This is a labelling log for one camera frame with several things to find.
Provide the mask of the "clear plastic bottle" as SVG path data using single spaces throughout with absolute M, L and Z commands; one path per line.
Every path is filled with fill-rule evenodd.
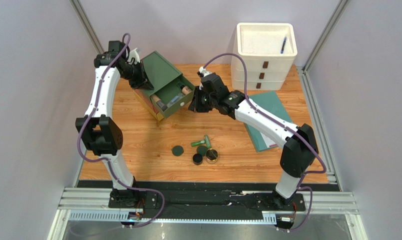
M 175 97 L 173 97 L 170 102 L 166 105 L 168 108 L 172 107 L 173 105 L 175 105 L 177 102 L 179 102 L 181 99 L 183 99 L 185 97 L 185 94 L 183 94 L 182 92 L 180 92 L 179 94 L 177 94 Z

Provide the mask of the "black pump foundation bottle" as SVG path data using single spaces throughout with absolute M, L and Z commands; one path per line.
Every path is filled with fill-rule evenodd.
M 184 84 L 180 84 L 179 88 L 184 95 L 188 95 L 192 92 L 192 89 Z

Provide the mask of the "grey cap foundation tube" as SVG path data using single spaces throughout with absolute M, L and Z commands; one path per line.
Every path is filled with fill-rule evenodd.
M 158 107 L 162 110 L 165 111 L 168 109 L 168 106 L 159 98 L 157 95 L 152 94 L 151 99 L 158 105 Z

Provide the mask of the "gold lid cream jar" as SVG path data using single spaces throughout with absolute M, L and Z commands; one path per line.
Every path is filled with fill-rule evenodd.
M 215 149 L 211 148 L 211 149 L 208 149 L 206 151 L 205 157 L 206 157 L 207 163 L 215 164 L 218 161 L 219 155 L 218 155 L 218 152 Z

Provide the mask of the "black round jar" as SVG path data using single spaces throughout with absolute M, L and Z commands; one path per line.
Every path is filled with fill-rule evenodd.
M 194 154 L 192 157 L 192 162 L 197 166 L 201 165 L 203 163 L 203 156 L 199 153 Z

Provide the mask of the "green top drawer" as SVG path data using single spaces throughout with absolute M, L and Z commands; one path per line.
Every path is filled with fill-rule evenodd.
M 142 90 L 142 94 L 152 103 L 155 110 L 158 110 L 160 114 L 164 116 L 165 119 L 169 118 L 176 112 L 178 112 L 181 108 L 183 108 L 186 104 L 190 103 L 194 94 L 194 85 L 183 75 L 162 75 L 159 76 L 150 76 L 149 80 L 154 86 L 154 90 Z M 168 108 L 165 111 L 162 111 L 158 105 L 151 99 L 151 95 L 155 94 L 161 100 L 168 104 L 170 100 L 175 97 L 177 94 L 181 93 L 179 88 L 179 83 L 186 85 L 192 89 L 192 92 L 188 95 L 185 95 L 183 99 L 177 102 L 172 107 Z

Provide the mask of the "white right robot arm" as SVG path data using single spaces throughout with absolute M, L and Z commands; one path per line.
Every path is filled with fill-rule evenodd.
M 266 111 L 239 90 L 229 91 L 214 72 L 201 69 L 200 85 L 194 90 L 189 110 L 207 113 L 216 109 L 220 114 L 243 122 L 282 149 L 280 166 L 283 173 L 274 193 L 289 200 L 297 191 L 307 168 L 318 156 L 316 138 L 308 124 L 298 126 Z

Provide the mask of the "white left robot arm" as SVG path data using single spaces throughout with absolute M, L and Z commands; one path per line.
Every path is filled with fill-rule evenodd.
M 75 121 L 77 150 L 87 162 L 103 162 L 112 177 L 115 191 L 134 190 L 135 178 L 122 154 L 123 133 L 112 117 L 115 91 L 120 79 L 134 90 L 154 87 L 145 72 L 138 50 L 128 40 L 109 42 L 108 50 L 94 59 L 95 85 L 84 117 Z

